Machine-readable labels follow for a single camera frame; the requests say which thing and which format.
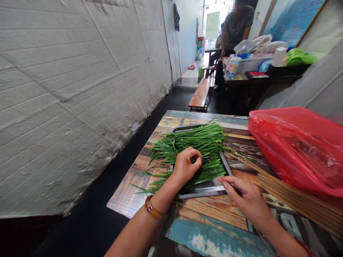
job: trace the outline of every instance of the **person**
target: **person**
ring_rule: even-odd
[[[218,36],[216,42],[215,42],[215,48],[219,49],[215,51],[212,55],[210,55],[208,66],[213,66],[214,62],[220,58],[220,55],[222,54],[222,51],[220,50],[220,44],[222,43],[222,29],[223,29],[224,23],[220,25],[221,30],[220,30],[220,35]]]
[[[146,205],[150,212],[143,205],[124,227],[105,257],[147,256],[154,241],[161,235],[173,199],[201,165],[202,155],[198,150],[189,147],[179,153],[172,175],[155,195],[149,196],[151,198]],[[220,177],[218,180],[241,213],[269,240],[280,256],[308,256],[307,251],[276,221],[257,185],[233,176]],[[236,193],[234,187],[241,191],[242,196]]]
[[[235,51],[233,50],[235,46],[249,37],[255,9],[249,6],[248,2],[248,0],[236,0],[233,11],[225,18],[224,26],[222,28],[221,58],[235,54]],[[222,84],[223,77],[223,62],[220,61],[215,73],[215,90]]]

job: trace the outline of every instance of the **white container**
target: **white container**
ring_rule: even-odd
[[[287,48],[285,47],[276,48],[272,61],[272,65],[274,67],[282,67],[283,59],[285,58],[286,52]]]
[[[264,61],[272,60],[273,57],[259,57],[259,58],[251,58],[251,59],[243,59],[240,61],[240,64],[237,68],[236,73],[244,73],[247,71],[258,71],[259,66]]]

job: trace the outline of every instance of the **black pants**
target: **black pants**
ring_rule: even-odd
[[[208,66],[213,66],[214,62],[216,61],[216,59],[220,58],[220,55],[222,54],[221,50],[215,51],[214,54],[210,55],[210,59],[208,62]]]
[[[226,57],[229,57],[231,54],[235,54],[235,51],[225,49],[225,56]],[[218,66],[217,66],[217,70],[215,72],[214,83],[218,86],[221,86],[223,83],[223,80],[224,80],[223,62],[219,61]]]

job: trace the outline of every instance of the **poster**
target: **poster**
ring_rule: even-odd
[[[220,12],[207,14],[206,19],[206,39],[217,39]]]
[[[278,0],[263,34],[272,34],[273,41],[285,41],[290,48],[296,47],[325,2]]]

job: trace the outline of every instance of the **metal tray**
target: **metal tray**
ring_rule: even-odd
[[[195,129],[197,127],[200,127],[202,125],[205,125],[206,123],[199,123],[199,124],[192,124],[192,125],[186,125],[186,126],[179,126],[173,128],[173,133],[181,133],[185,131],[191,131],[192,129]],[[224,164],[224,169],[227,173],[227,176],[232,176],[232,173],[230,171],[229,165],[227,164],[225,160],[225,156],[223,152],[220,153],[220,157],[222,159],[222,162]],[[203,183],[199,183],[195,185],[192,188],[181,190],[179,193],[180,199],[188,199],[188,198],[196,198],[196,197],[205,197],[205,196],[216,196],[216,195],[225,195],[226,191],[222,184],[218,182],[218,180],[215,178],[210,181],[206,181]]]

